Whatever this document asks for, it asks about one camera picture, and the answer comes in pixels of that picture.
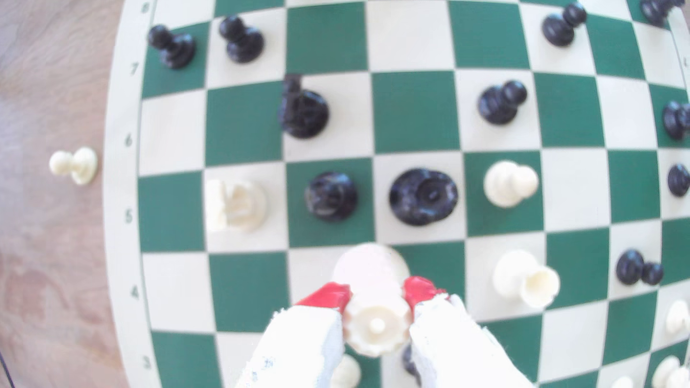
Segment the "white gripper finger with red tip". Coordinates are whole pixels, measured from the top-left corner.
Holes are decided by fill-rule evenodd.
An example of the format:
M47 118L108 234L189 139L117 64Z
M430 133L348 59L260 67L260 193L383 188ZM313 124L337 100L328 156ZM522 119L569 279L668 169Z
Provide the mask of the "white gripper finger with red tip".
M404 280L411 359L421 387L533 387L461 297L421 276Z
M235 387L330 387L351 297L349 285L328 282L275 312Z

